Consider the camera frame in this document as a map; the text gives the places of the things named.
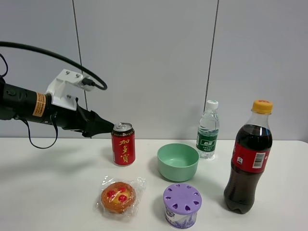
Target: plastic bottle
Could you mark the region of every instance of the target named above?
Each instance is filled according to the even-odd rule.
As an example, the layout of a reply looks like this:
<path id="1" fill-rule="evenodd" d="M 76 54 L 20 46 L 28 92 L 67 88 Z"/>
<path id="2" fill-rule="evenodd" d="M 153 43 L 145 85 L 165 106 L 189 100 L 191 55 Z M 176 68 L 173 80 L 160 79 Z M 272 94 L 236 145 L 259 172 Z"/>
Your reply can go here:
<path id="1" fill-rule="evenodd" d="M 219 130 L 219 118 L 217 114 L 218 102 L 208 100 L 202 115 L 197 135 L 197 151 L 200 158 L 212 160 L 215 158 L 215 146 Z"/>
<path id="2" fill-rule="evenodd" d="M 257 183 L 265 169 L 272 145 L 268 117 L 273 103 L 256 100 L 252 115 L 239 130 L 231 158 L 231 174 L 224 198 L 234 212 L 248 212 L 255 201 Z"/>

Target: wall seam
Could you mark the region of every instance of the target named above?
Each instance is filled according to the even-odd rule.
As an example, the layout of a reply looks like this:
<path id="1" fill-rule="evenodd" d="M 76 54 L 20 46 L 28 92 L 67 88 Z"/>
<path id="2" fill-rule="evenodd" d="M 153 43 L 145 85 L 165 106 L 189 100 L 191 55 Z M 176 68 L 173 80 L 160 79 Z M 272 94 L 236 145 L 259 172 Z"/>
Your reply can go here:
<path id="1" fill-rule="evenodd" d="M 217 0 L 216 15 L 215 15 L 215 22 L 214 22 L 214 30 L 213 30 L 213 39 L 212 39 L 212 47 L 211 47 L 211 55 L 210 55 L 210 63 L 209 63 L 208 73 L 207 73 L 207 82 L 206 82 L 205 101 L 204 101 L 203 111 L 205 110 L 205 104 L 206 104 L 207 92 L 208 92 L 208 84 L 209 84 L 209 81 L 210 81 L 210 74 L 211 74 L 211 65 L 212 65 L 215 33 L 216 33 L 216 23 L 217 23 L 218 8 L 219 8 L 219 0 Z"/>
<path id="2" fill-rule="evenodd" d="M 75 19 L 75 29 L 76 29 L 77 44 L 78 44 L 79 62 L 80 62 L 80 65 L 82 65 L 81 52 L 80 52 L 80 43 L 79 43 L 79 34 L 78 34 L 78 28 L 77 28 L 77 19 L 76 19 L 76 10 L 75 10 L 74 0 L 72 0 L 72 4 L 73 4 L 74 19 Z M 83 90 L 83 93 L 85 95 L 86 109 L 88 110 L 88 102 L 87 102 L 86 91 Z"/>

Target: cola bottle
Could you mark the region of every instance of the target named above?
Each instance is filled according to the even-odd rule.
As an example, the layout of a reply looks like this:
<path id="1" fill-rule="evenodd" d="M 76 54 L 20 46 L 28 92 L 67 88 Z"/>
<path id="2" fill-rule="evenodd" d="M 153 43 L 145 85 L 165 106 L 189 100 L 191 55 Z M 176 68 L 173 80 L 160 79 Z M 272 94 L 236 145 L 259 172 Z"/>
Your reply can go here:
<path id="1" fill-rule="evenodd" d="M 257 183 L 269 157 L 272 136 L 268 117 L 272 107 L 272 102 L 254 101 L 250 119 L 236 136 L 224 198 L 227 207 L 240 214 L 253 206 Z"/>

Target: red can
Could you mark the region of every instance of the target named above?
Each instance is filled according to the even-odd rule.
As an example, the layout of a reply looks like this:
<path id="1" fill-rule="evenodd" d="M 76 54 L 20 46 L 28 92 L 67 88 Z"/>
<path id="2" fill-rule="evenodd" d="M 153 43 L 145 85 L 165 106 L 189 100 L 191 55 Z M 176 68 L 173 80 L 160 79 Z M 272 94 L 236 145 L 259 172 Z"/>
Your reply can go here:
<path id="1" fill-rule="evenodd" d="M 111 132 L 114 162 L 126 166 L 135 161 L 135 130 L 129 123 L 115 124 Z"/>

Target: container label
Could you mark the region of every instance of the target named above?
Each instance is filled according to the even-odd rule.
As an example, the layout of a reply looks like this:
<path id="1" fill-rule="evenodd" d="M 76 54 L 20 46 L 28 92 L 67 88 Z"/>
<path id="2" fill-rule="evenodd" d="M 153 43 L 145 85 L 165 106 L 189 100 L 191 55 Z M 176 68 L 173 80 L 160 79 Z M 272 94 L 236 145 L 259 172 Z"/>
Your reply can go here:
<path id="1" fill-rule="evenodd" d="M 210 153 L 215 150 L 216 140 L 217 140 L 217 135 L 206 136 L 198 132 L 196 147 L 203 152 Z"/>
<path id="2" fill-rule="evenodd" d="M 254 151 L 244 148 L 236 142 L 231 161 L 243 171 L 261 173 L 265 169 L 269 154 L 270 149 L 265 151 Z"/>
<path id="3" fill-rule="evenodd" d="M 46 95 L 37 93 L 37 103 L 35 104 L 33 116 L 42 117 L 46 106 Z"/>
<path id="4" fill-rule="evenodd" d="M 178 229 L 186 229 L 194 225 L 197 220 L 197 213 L 191 215 L 180 215 L 165 208 L 165 218 L 170 225 Z"/>
<path id="5" fill-rule="evenodd" d="M 130 165 L 135 160 L 135 134 L 111 136 L 114 162 L 117 165 Z"/>

